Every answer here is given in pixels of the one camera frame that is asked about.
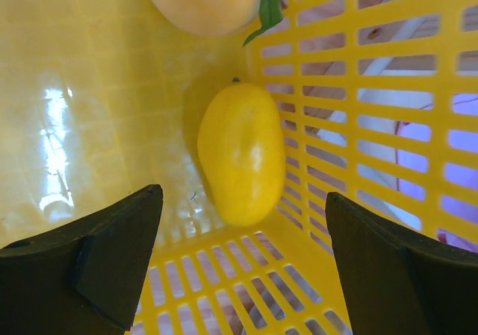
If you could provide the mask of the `yellow mango fruit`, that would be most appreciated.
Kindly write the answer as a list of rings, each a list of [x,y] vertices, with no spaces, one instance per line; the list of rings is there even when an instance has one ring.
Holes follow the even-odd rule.
[[[250,226],[266,218],[285,185],[286,155],[275,100],[234,78],[212,98],[197,136],[199,163],[220,218]]]

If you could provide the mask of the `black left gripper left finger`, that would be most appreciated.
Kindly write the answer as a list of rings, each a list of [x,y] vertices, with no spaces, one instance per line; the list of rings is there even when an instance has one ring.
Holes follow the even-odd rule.
[[[123,334],[133,325],[163,207],[157,184],[1,250],[3,334]]]

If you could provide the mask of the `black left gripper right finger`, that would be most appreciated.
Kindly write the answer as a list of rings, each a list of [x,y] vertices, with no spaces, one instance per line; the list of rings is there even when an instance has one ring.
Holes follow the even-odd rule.
[[[354,334],[477,333],[477,254],[338,192],[327,195],[326,223]]]

